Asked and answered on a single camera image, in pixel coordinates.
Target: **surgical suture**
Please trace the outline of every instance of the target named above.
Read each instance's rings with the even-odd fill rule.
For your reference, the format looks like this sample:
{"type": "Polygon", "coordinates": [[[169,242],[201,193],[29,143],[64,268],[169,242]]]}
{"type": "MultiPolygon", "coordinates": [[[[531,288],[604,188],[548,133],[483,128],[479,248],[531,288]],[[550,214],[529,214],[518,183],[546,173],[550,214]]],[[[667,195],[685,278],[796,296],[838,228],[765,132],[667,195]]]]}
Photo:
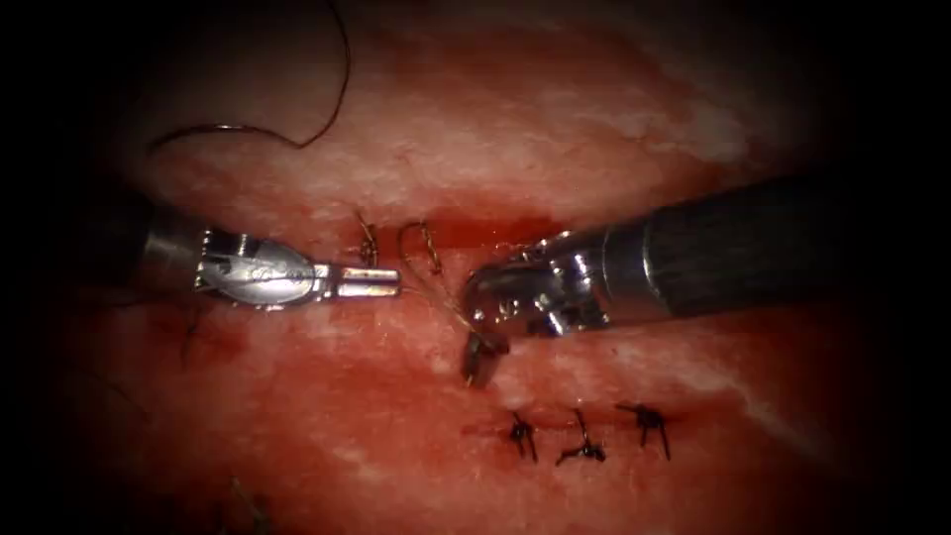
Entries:
{"type": "Polygon", "coordinates": [[[423,240],[426,242],[426,251],[429,253],[429,260],[433,263],[430,272],[434,275],[443,274],[443,263],[439,260],[436,253],[436,246],[433,245],[433,235],[429,232],[429,225],[425,221],[419,223],[419,230],[423,233],[423,240]]]}
{"type": "Polygon", "coordinates": [[[538,453],[535,451],[535,439],[533,437],[535,429],[522,420],[517,412],[513,411],[512,416],[515,417],[515,423],[512,424],[512,430],[508,434],[508,439],[514,442],[515,446],[518,447],[518,456],[521,459],[525,459],[525,446],[522,445],[522,441],[528,442],[529,451],[532,453],[532,461],[537,465],[538,453]]]}
{"type": "Polygon", "coordinates": [[[575,409],[575,416],[578,418],[578,424],[581,427],[581,437],[584,439],[584,442],[578,448],[562,452],[562,456],[555,462],[555,466],[563,463],[565,459],[572,457],[587,457],[589,459],[597,459],[600,463],[603,463],[604,460],[607,459],[607,456],[604,455],[604,449],[600,444],[591,443],[590,438],[587,436],[587,427],[584,425],[584,418],[581,416],[581,411],[575,409]]]}
{"type": "Polygon", "coordinates": [[[376,225],[367,223],[364,217],[357,212],[357,220],[364,229],[364,240],[360,243],[360,260],[368,268],[379,266],[379,242],[376,239],[376,225]]]}
{"type": "Polygon", "coordinates": [[[648,408],[640,403],[636,405],[626,405],[617,403],[614,405],[618,410],[626,410],[637,415],[637,426],[641,428],[641,448],[647,444],[647,431],[657,429],[661,432],[661,441],[664,443],[664,456],[669,461],[671,459],[671,448],[667,442],[667,430],[664,427],[664,417],[657,410],[648,408]]]}
{"type": "Polygon", "coordinates": [[[264,128],[254,125],[245,125],[238,123],[207,123],[201,125],[193,125],[180,129],[173,130],[166,134],[159,136],[158,138],[152,140],[148,145],[149,153],[154,152],[160,147],[182,138],[193,136],[196,134],[227,134],[227,133],[237,133],[237,134],[253,134],[256,136],[262,136],[264,138],[270,138],[275,140],[283,145],[291,147],[292,149],[305,149],[310,146],[315,141],[324,137],[324,135],[334,126],[337,122],[337,116],[340,115],[340,110],[343,108],[344,96],[347,94],[347,87],[350,84],[350,75],[353,69],[353,58],[352,52],[350,49],[350,38],[347,35],[347,27],[344,25],[344,20],[340,15],[339,10],[337,9],[336,4],[333,0],[327,0],[327,7],[330,10],[330,13],[334,19],[334,22],[337,26],[337,30],[340,33],[341,42],[343,45],[344,52],[344,72],[343,79],[340,83],[340,90],[337,93],[336,102],[334,108],[331,111],[330,117],[327,119],[327,122],[320,127],[316,133],[312,134],[309,138],[303,141],[292,140],[283,134],[272,130],[270,128],[264,128]]]}

